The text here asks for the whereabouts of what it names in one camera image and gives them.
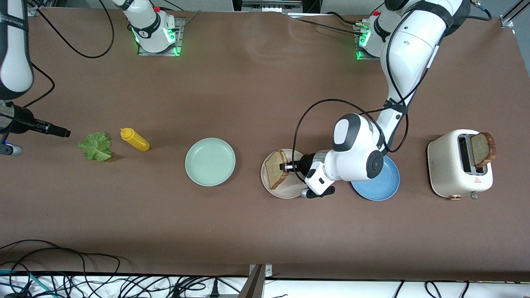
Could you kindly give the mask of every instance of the white floor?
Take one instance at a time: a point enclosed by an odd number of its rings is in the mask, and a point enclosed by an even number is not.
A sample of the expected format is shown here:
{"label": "white floor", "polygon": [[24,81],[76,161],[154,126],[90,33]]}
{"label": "white floor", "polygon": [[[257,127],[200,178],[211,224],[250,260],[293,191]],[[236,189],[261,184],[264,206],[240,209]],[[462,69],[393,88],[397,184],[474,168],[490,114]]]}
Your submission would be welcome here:
{"label": "white floor", "polygon": [[[133,284],[119,280],[120,278],[127,278],[129,276],[114,277],[110,282],[102,286],[97,293],[102,298],[117,298],[119,297],[120,288],[131,289],[127,293],[126,297],[135,296],[139,293],[142,288],[135,287]],[[152,281],[157,280],[159,277],[151,277],[141,283],[142,286],[147,286]],[[108,276],[89,276],[88,280],[95,282],[105,282],[109,279]],[[170,277],[171,285],[174,285],[178,277]],[[39,277],[38,280],[43,283],[44,286],[52,289],[51,277],[43,276]],[[57,287],[63,284],[62,277],[55,277]],[[241,289],[246,281],[246,278],[222,278],[223,281],[231,284],[235,288]],[[24,286],[28,281],[27,276],[16,276],[13,277],[13,284],[18,286]],[[75,277],[75,283],[82,283],[85,281],[85,277]],[[8,284],[8,276],[0,276],[0,283]],[[263,298],[278,298],[282,295],[287,295],[286,298],[322,298],[322,297],[333,297],[333,298],[392,298],[394,293],[399,286],[400,282],[358,282],[358,281],[266,281],[264,286]],[[204,282],[206,286],[201,291],[187,291],[186,297],[208,297],[211,293],[213,285],[213,279]],[[465,287],[464,283],[461,282],[436,282],[437,287],[440,290],[440,294],[443,298],[459,298],[461,297],[462,291]],[[93,288],[97,288],[99,284],[92,284]],[[164,279],[158,283],[155,283],[150,290],[164,289],[170,286],[167,279]],[[81,294],[79,291],[73,291],[72,298],[96,298],[96,295],[92,294],[92,291],[86,286],[86,283],[80,285],[79,288],[85,292]],[[30,291],[33,295],[42,293],[44,290],[37,283],[33,282]],[[431,287],[431,291],[436,295],[434,288]],[[0,285],[0,295],[13,293],[13,290],[6,285]],[[236,294],[236,292],[230,289],[223,283],[219,283],[220,294]],[[151,293],[152,298],[166,298],[168,290]],[[471,283],[470,287],[465,295],[465,298],[523,298],[524,296],[530,296],[530,285],[528,284],[506,284],[506,283]],[[405,282],[401,288],[399,298],[413,297],[413,298],[429,298],[430,296],[425,291],[423,282]],[[143,293],[138,298],[151,298],[148,293]]]}

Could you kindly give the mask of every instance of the bread slice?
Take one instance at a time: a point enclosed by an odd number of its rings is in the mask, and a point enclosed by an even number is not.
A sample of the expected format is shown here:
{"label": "bread slice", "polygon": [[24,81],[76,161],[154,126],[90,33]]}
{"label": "bread slice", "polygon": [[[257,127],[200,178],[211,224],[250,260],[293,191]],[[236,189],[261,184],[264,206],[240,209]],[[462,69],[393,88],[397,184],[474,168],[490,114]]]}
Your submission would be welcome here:
{"label": "bread slice", "polygon": [[479,133],[471,137],[473,161],[477,169],[487,165],[497,156],[495,141],[489,133]]}
{"label": "bread slice", "polygon": [[282,183],[289,172],[283,172],[280,164],[287,162],[287,156],[282,150],[277,150],[265,161],[267,175],[269,176],[269,187],[271,190],[276,189]]}

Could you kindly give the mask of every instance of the yellow squeeze bottle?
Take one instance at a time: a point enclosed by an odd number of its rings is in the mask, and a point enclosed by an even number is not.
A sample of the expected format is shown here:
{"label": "yellow squeeze bottle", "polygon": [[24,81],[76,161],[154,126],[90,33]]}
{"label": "yellow squeeze bottle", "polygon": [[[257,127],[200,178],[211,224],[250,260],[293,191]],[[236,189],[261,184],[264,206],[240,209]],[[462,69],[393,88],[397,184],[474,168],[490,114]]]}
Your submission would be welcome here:
{"label": "yellow squeeze bottle", "polygon": [[121,128],[120,135],[125,142],[131,144],[134,148],[142,152],[146,152],[147,150],[149,150],[149,142],[142,138],[142,136],[137,134],[134,129]]}

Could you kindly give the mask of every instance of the light green plate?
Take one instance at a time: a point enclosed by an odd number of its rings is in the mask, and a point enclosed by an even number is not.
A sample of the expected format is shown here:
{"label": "light green plate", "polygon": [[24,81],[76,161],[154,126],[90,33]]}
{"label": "light green plate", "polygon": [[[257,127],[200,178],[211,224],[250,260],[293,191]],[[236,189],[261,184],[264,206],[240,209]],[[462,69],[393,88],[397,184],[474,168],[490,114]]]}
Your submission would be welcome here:
{"label": "light green plate", "polygon": [[202,139],[188,151],[185,167],[190,179],[198,185],[219,185],[234,171],[234,150],[222,139]]}

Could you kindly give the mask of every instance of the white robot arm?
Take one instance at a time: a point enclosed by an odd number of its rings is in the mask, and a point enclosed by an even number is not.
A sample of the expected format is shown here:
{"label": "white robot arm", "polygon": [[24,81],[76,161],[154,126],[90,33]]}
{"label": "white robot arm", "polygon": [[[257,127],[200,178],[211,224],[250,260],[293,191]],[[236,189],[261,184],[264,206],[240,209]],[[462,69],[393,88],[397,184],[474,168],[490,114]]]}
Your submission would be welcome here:
{"label": "white robot arm", "polygon": [[375,33],[362,44],[373,58],[381,58],[389,89],[387,109],[375,123],[355,113],[344,115],[335,124],[333,149],[304,155],[296,166],[306,176],[303,197],[333,193],[330,186],[338,180],[364,181],[379,175],[395,130],[462,1],[466,0],[386,0],[378,17],[365,20]]}
{"label": "white robot arm", "polygon": [[8,134],[28,130],[60,137],[70,131],[35,119],[26,107],[13,104],[31,88],[33,70],[28,51],[28,13],[25,0],[0,1],[0,154],[20,155],[22,147],[6,141]]}
{"label": "white robot arm", "polygon": [[125,13],[136,41],[144,50],[158,53],[175,43],[175,17],[151,6],[148,0],[112,0]]}

